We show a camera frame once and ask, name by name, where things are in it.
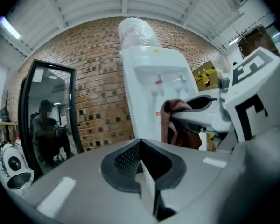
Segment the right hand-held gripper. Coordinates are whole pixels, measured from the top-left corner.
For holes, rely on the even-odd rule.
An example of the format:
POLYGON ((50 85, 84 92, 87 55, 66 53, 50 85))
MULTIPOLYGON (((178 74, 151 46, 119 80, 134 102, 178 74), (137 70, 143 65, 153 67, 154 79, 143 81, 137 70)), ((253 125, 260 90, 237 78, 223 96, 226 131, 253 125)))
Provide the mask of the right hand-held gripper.
POLYGON ((193 132, 219 135, 235 131, 238 142, 248 141, 280 126, 280 57, 259 47, 234 66, 222 102, 219 89, 204 90, 183 100, 190 109, 172 115, 193 132))

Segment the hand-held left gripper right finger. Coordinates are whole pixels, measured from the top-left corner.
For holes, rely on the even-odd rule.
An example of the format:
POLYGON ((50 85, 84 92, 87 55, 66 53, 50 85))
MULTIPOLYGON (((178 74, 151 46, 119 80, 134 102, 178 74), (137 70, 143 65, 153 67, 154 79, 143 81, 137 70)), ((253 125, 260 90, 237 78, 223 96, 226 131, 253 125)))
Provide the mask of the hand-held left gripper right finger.
POLYGON ((244 146, 231 154, 172 146, 142 139, 141 157, 155 180, 155 210, 142 224, 218 224, 226 199, 244 170, 244 146))

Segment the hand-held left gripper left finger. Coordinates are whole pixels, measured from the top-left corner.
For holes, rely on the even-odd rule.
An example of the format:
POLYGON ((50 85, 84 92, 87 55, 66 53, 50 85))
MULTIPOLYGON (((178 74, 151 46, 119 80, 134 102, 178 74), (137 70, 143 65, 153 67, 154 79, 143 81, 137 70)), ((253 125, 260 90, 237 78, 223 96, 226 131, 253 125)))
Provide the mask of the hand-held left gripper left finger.
POLYGON ((139 193, 115 189, 101 171, 108 154, 137 142, 80 153, 37 179, 22 198, 60 224, 155 224, 139 193))

